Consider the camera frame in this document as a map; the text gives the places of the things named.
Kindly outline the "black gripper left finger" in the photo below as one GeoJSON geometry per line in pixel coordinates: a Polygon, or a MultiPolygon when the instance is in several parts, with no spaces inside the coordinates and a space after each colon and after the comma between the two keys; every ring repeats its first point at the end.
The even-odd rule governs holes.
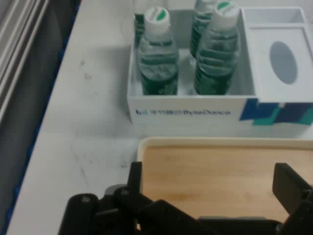
{"type": "Polygon", "coordinates": [[[64,213],[66,235],[191,235],[196,221],[164,200],[140,192],[142,163],[132,163],[125,186],[99,199],[72,196],[64,213]]]}

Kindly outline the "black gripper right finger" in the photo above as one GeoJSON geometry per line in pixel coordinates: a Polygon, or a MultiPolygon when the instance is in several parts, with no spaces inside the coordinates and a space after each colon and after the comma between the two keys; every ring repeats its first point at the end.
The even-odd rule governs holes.
{"type": "Polygon", "coordinates": [[[276,163],[272,191],[289,214],[279,235],[311,235],[313,233],[313,187],[287,163],[276,163]]]}

